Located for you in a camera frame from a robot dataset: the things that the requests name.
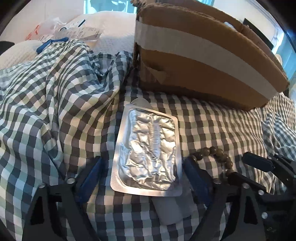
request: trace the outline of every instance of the textured white cushion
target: textured white cushion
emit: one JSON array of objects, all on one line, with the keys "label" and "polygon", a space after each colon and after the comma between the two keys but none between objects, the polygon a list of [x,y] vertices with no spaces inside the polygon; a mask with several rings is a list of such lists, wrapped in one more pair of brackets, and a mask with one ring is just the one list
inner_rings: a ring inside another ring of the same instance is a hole
[{"label": "textured white cushion", "polygon": [[74,18],[66,27],[81,22],[83,19],[86,21],[82,26],[93,27],[102,31],[95,46],[90,46],[95,53],[133,52],[136,14],[115,11],[83,14]]},{"label": "textured white cushion", "polygon": [[10,47],[0,55],[0,69],[10,68],[33,60],[37,56],[36,49],[41,45],[41,41],[28,40]]}]

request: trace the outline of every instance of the beaded bracelet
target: beaded bracelet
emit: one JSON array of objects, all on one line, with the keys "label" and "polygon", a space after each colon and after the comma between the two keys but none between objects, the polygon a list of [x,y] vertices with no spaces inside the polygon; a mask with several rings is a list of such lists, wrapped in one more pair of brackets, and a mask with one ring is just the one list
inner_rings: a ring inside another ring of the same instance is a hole
[{"label": "beaded bracelet", "polygon": [[200,151],[193,153],[192,158],[195,162],[200,161],[204,156],[213,155],[217,158],[217,161],[220,163],[225,163],[225,167],[227,169],[226,176],[233,172],[233,162],[230,160],[230,157],[224,153],[224,151],[220,148],[216,148],[214,146],[210,148],[202,148]]}]

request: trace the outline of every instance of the checkered bed sheet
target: checkered bed sheet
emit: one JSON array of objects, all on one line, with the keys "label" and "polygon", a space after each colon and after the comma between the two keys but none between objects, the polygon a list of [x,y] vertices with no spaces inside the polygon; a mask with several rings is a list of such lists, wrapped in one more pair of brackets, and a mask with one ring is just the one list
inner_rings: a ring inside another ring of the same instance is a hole
[{"label": "checkered bed sheet", "polygon": [[[244,165],[242,154],[262,157],[274,152],[295,160],[295,107],[282,93],[264,108],[249,112],[186,97],[142,91],[132,54],[95,55],[75,40],[54,43],[33,61],[0,70],[0,218],[17,241],[25,215],[41,182],[49,185],[76,177],[87,160],[102,156],[103,178],[84,205],[101,240],[188,240],[204,212],[162,226],[147,196],[114,192],[110,187],[115,142],[124,106],[137,97],[153,109],[178,118],[182,156],[218,146],[229,154],[234,170],[266,186],[285,187],[272,173]],[[211,156],[200,167],[223,178],[224,167]],[[59,206],[64,231],[74,240]],[[225,207],[222,236],[229,213]]]}]

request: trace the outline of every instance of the crumpled foil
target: crumpled foil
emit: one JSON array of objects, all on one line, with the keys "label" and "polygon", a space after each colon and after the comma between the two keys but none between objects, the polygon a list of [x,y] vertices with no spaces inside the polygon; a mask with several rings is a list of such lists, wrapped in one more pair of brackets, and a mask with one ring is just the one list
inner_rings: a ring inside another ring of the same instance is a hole
[{"label": "crumpled foil", "polygon": [[132,109],[120,146],[118,174],[130,187],[170,190],[178,180],[174,121]]}]

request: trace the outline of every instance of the metal bolt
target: metal bolt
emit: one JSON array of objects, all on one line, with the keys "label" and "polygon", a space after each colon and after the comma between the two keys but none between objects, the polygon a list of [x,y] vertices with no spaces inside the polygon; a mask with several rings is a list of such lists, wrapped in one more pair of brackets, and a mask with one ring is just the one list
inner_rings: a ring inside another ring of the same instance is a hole
[{"label": "metal bolt", "polygon": [[215,184],[221,184],[221,181],[220,181],[219,178],[214,178],[213,182],[214,182]]},{"label": "metal bolt", "polygon": [[73,184],[75,182],[75,178],[69,178],[68,180],[67,180],[67,183],[68,184]]},{"label": "metal bolt", "polygon": [[190,156],[195,162],[197,162],[197,159],[196,159],[196,157],[194,156],[194,155],[191,155]]},{"label": "metal bolt", "polygon": [[268,214],[267,214],[266,212],[263,212],[263,213],[261,214],[261,217],[262,217],[263,219],[267,219]]},{"label": "metal bolt", "polygon": [[248,188],[250,188],[250,185],[247,184],[247,183],[243,183],[243,184],[242,184],[242,187],[245,188],[245,189],[248,189]]},{"label": "metal bolt", "polygon": [[44,188],[46,186],[45,183],[41,183],[38,188]]},{"label": "metal bolt", "polygon": [[264,191],[259,190],[259,191],[258,191],[258,194],[259,194],[260,196],[262,196],[262,195],[264,195]]}]

